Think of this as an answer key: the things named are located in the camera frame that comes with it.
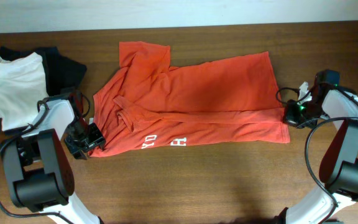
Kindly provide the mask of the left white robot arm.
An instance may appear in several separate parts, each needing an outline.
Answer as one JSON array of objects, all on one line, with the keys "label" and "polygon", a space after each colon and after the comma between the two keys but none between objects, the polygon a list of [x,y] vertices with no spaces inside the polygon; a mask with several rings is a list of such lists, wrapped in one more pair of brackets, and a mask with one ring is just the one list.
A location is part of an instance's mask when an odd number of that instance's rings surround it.
[{"label": "left white robot arm", "polygon": [[105,138],[83,108],[90,100],[78,90],[37,102],[38,115],[21,133],[0,145],[12,203],[27,208],[27,217],[49,217],[55,223],[102,223],[75,193],[75,180],[65,149],[87,159],[103,148]]}]

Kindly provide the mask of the orange t-shirt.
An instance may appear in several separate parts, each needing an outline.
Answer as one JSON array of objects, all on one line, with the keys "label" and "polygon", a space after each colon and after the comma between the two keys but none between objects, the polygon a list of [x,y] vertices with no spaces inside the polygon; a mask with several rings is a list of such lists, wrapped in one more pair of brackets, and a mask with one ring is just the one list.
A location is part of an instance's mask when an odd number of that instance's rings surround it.
[{"label": "orange t-shirt", "polygon": [[93,97],[108,157],[160,146],[290,142],[269,54],[173,67],[168,46],[119,44],[119,70]]}]

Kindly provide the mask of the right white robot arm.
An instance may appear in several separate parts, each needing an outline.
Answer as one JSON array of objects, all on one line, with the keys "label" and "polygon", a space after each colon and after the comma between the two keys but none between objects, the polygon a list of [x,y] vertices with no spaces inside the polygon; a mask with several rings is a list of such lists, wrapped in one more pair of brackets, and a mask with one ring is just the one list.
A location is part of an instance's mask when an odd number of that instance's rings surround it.
[{"label": "right white robot arm", "polygon": [[[284,208],[274,223],[331,223],[338,211],[358,202],[358,96],[338,84],[304,82],[298,100],[287,103],[286,122],[308,127],[304,149],[306,168],[316,187],[299,203]],[[319,173],[311,168],[309,152],[313,134],[325,124],[337,133],[323,156]]]}]

